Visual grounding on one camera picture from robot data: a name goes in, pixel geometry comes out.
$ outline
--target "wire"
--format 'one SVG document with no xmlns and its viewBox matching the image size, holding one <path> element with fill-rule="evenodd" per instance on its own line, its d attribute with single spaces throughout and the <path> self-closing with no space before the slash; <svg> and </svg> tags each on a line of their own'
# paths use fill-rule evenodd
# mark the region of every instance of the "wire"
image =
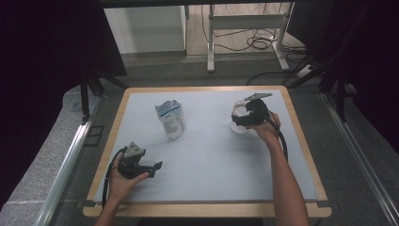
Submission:
<svg viewBox="0 0 399 226">
<path fill-rule="evenodd" d="M 273 115 L 273 112 L 271 112 L 270 110 L 267 110 L 269 113 L 271 113 L 274 121 L 270 120 L 270 116 L 266 116 L 261 110 L 259 110 L 258 108 L 254 107 L 254 110 L 256 110 L 258 113 L 260 113 L 261 115 L 264 116 L 264 118 L 267 120 L 267 122 L 269 122 L 273 128 L 276 130 L 276 133 L 279 136 L 279 139 L 281 140 L 281 145 L 282 145 L 282 151 L 284 153 L 285 159 L 287 159 L 288 161 L 288 151 L 287 151 L 287 142 L 285 141 L 284 135 L 282 134 L 282 132 L 279 129 L 279 126 L 276 125 L 277 121 L 276 118 Z"/>
<path fill-rule="evenodd" d="M 123 149 L 119 150 L 114 157 L 112 158 L 111 162 L 108 165 L 108 170 L 106 171 L 105 178 L 104 178 L 104 189 L 103 189 L 103 208 L 106 204 L 106 195 L 108 194 L 108 181 L 111 176 L 111 170 L 113 170 L 113 165 L 115 160 L 117 159 L 118 155 L 123 153 Z"/>
<path fill-rule="evenodd" d="M 261 4 L 260 3 L 258 3 L 258 5 L 256 6 L 256 8 L 258 8 L 259 6 L 260 6 Z M 256 11 L 256 8 L 255 9 L 253 9 L 253 11 L 252 11 L 252 14 Z"/>
<path fill-rule="evenodd" d="M 204 25 L 204 21 L 203 21 L 203 6 L 201 6 L 200 10 L 201 10 L 202 32 L 203 32 L 203 35 L 204 35 L 206 41 L 209 43 L 208 37 L 206 36 L 205 25 Z M 233 35 L 233 34 L 246 32 L 246 31 L 250 31 L 250 30 L 252 30 L 252 37 L 247 39 L 247 47 L 244 47 L 242 49 L 232 49 L 232 48 L 230 48 L 228 46 L 221 45 L 221 44 L 214 44 L 214 46 L 222 47 L 222 48 L 225 48 L 225 49 L 228 49 L 228 50 L 231 50 L 231 51 L 235 51 L 235 52 L 240 52 L 240 51 L 247 50 L 250 47 L 253 47 L 254 49 L 257 49 L 257 50 L 265 50 L 268 47 L 270 47 L 270 45 L 273 43 L 273 41 L 271 41 L 270 39 L 266 39 L 266 38 L 263 38 L 263 37 L 257 37 L 257 35 L 259 34 L 260 30 L 264 31 L 264 32 L 267 32 L 267 33 L 269 33 L 269 34 L 271 34 L 273 36 L 276 34 L 276 33 L 273 34 L 271 31 L 269 31 L 267 29 L 255 29 L 255 30 L 247 29 L 247 30 L 240 30 L 240 31 L 236 31 L 236 32 L 223 34 L 223 35 L 216 35 L 215 32 L 213 32 L 213 35 L 218 38 L 218 37 L 229 36 L 229 35 Z"/>
<path fill-rule="evenodd" d="M 266 5 L 264 5 L 264 9 L 263 9 L 263 14 L 267 13 L 267 10 L 269 9 L 270 3 L 266 3 Z"/>
<path fill-rule="evenodd" d="M 287 60 L 288 61 L 290 61 L 290 62 L 292 62 L 292 63 L 295 63 L 295 64 L 298 64 L 298 63 L 300 63 L 300 61 L 294 61 L 294 60 L 292 60 L 291 58 L 290 58 L 290 56 L 292 56 L 292 55 L 306 55 L 305 53 L 294 53 L 294 54 L 287 54 L 287 56 L 286 56 L 286 58 L 287 58 Z"/>
<path fill-rule="evenodd" d="M 283 80 L 282 83 L 281 83 L 282 86 L 287 87 L 288 80 L 290 80 L 290 79 L 293 77 L 293 75 L 294 75 L 295 73 L 299 73 L 299 72 L 302 71 L 302 69 L 304 69 L 308 64 L 311 64 L 311 63 L 314 61 L 314 59 L 312 58 L 312 59 L 309 60 L 307 63 L 305 63 L 305 64 L 303 64 L 303 65 L 301 66 L 301 64 L 305 61 L 305 59 L 306 59 L 308 56 L 309 56 L 309 55 L 306 55 L 306 56 L 296 65 L 296 67 L 293 69 L 293 71 L 285 76 L 284 80 Z"/>
<path fill-rule="evenodd" d="M 260 77 L 260 76 L 262 76 L 262 75 L 265 75 L 265 74 L 270 74 L 270 73 L 289 73 L 289 72 L 267 72 L 267 73 L 258 73 L 258 74 L 255 74 L 255 75 L 253 75 L 252 77 L 250 77 L 250 78 L 248 79 L 248 81 L 246 82 L 246 86 L 248 86 L 248 85 L 249 85 L 249 82 L 252 81 L 253 79 L 255 79 L 255 78 L 257 78 L 257 77 Z"/>
</svg>

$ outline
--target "white surface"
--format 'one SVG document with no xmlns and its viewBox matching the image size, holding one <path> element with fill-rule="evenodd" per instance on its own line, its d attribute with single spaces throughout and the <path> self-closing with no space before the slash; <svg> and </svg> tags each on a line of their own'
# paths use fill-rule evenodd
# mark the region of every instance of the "white surface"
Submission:
<svg viewBox="0 0 399 226">
<path fill-rule="evenodd" d="M 277 89 L 263 98 L 280 117 L 291 168 L 306 200 L 317 193 L 295 129 Z M 231 109 L 254 91 L 191 91 L 131 94 L 112 156 L 134 141 L 146 149 L 140 165 L 164 161 L 155 177 L 140 183 L 127 202 L 261 202 L 272 201 L 270 156 L 254 131 L 234 133 Z M 167 100 L 182 104 L 187 127 L 175 140 L 168 139 L 155 105 Z M 100 202 L 103 182 L 94 201 Z"/>
<path fill-rule="evenodd" d="M 106 8 L 104 11 L 121 54 L 185 49 L 184 7 Z"/>
</svg>

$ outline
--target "hand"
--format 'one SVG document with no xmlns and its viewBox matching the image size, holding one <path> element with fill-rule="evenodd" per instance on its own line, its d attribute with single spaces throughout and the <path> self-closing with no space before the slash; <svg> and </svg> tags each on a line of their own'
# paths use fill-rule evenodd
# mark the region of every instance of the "hand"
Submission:
<svg viewBox="0 0 399 226">
<path fill-rule="evenodd" d="M 274 122 L 278 127 L 281 126 L 278 114 L 270 112 L 270 120 Z M 279 135 L 277 134 L 276 129 L 267 121 L 260 125 L 249 125 L 247 126 L 247 129 L 255 130 L 258 136 L 266 144 L 269 144 L 273 141 L 279 141 Z"/>
<path fill-rule="evenodd" d="M 128 180 L 120 175 L 120 173 L 118 172 L 118 165 L 122 156 L 123 154 L 120 153 L 115 159 L 114 165 L 112 166 L 111 176 L 109 178 L 108 200 L 113 200 L 117 203 L 121 203 L 126 198 L 126 196 L 129 195 L 129 193 L 131 192 L 133 187 L 137 185 L 137 183 L 149 177 L 148 172 L 138 175 L 131 180 Z"/>
</svg>

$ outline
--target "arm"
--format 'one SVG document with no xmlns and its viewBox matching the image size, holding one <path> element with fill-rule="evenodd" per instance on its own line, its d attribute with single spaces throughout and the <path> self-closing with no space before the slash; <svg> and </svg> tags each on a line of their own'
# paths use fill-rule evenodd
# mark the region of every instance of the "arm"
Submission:
<svg viewBox="0 0 399 226">
<path fill-rule="evenodd" d="M 275 113 L 272 114 L 274 117 L 271 117 L 271 119 L 276 119 L 277 125 L 280 126 L 279 116 Z M 279 143 L 279 136 L 275 129 L 267 122 L 262 125 L 250 126 L 249 128 L 258 133 L 258 136 L 266 143 L 270 152 L 277 225 L 310 225 L 305 201 L 293 172 L 285 159 Z"/>
<path fill-rule="evenodd" d="M 108 200 L 106 201 L 106 205 L 103 206 L 103 211 L 97 218 L 95 226 L 113 225 L 120 203 L 129 195 L 130 191 L 137 183 L 145 180 L 149 176 L 148 172 L 145 172 L 132 180 L 127 180 L 121 176 L 117 171 L 121 157 L 122 154 L 120 154 L 114 162 L 111 176 L 109 178 Z"/>
</svg>

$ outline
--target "metal frame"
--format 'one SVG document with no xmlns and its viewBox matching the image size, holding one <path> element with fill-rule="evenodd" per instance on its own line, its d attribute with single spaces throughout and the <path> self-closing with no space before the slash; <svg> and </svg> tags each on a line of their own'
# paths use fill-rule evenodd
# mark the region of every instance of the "metal frame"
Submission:
<svg viewBox="0 0 399 226">
<path fill-rule="evenodd" d="M 90 115 L 94 115 L 94 113 L 97 111 L 97 106 L 99 105 L 100 101 L 101 97 L 94 98 L 91 103 L 89 112 Z M 35 226 L 48 225 L 50 223 L 51 218 L 56 210 L 56 206 L 58 205 L 59 199 L 64 192 L 65 185 L 70 178 L 76 159 L 80 154 L 83 143 L 85 142 L 85 138 L 88 134 L 88 129 L 90 128 L 92 121 L 93 117 L 89 117 L 87 123 L 81 124 L 79 126 L 67 155 L 62 162 L 61 168 L 59 169 L 46 200 L 44 201 L 44 204 L 39 211 L 38 217 L 35 220 Z"/>
<path fill-rule="evenodd" d="M 277 41 L 272 43 L 273 49 L 279 60 L 283 71 L 289 71 L 290 67 L 281 52 L 281 43 L 287 29 L 288 21 L 291 16 L 293 2 L 284 14 L 268 15 L 232 15 L 215 16 L 214 5 L 209 6 L 209 42 L 208 42 L 208 72 L 215 71 L 215 49 L 214 49 L 214 30 L 227 29 L 259 29 L 259 28 L 279 28 Z"/>
<path fill-rule="evenodd" d="M 360 171 L 363 173 L 364 178 L 372 189 L 378 203 L 381 206 L 382 211 L 385 213 L 390 225 L 398 226 L 399 225 L 399 212 L 393 202 L 390 194 L 387 189 L 382 185 L 381 181 L 378 179 L 378 176 L 375 174 L 375 171 L 369 161 L 367 160 L 366 155 L 364 155 L 363 150 L 359 146 L 352 132 L 345 122 L 340 119 L 340 116 L 335 111 L 334 100 L 331 97 L 331 94 L 322 93 L 322 97 L 325 100 L 328 110 L 331 113 L 331 116 L 335 123 L 338 126 L 343 138 L 346 141 L 346 144 L 349 147 L 353 157 L 358 163 Z"/>
</svg>

